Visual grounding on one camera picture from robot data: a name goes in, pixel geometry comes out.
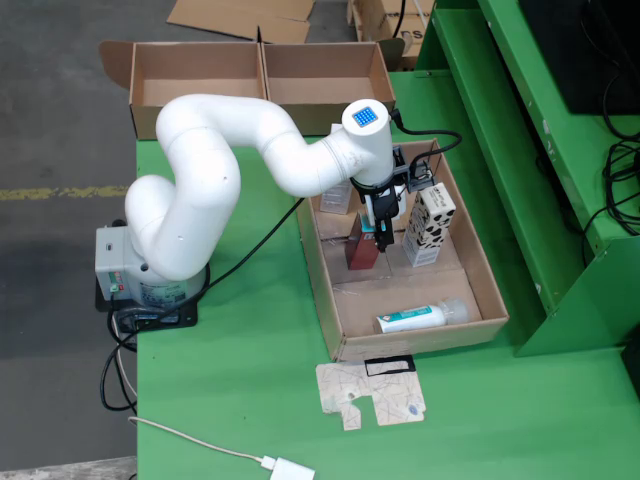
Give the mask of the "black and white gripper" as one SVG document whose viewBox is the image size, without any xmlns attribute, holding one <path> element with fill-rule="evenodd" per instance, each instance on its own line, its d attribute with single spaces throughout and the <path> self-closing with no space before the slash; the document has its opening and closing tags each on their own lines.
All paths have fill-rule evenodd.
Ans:
<svg viewBox="0 0 640 480">
<path fill-rule="evenodd" d="M 364 205 L 369 221 L 374 221 L 374 238 L 377 249 L 384 253 L 394 243 L 392 219 L 406 211 L 407 189 L 403 185 L 392 185 L 378 193 L 358 185 L 357 192 Z"/>
</svg>

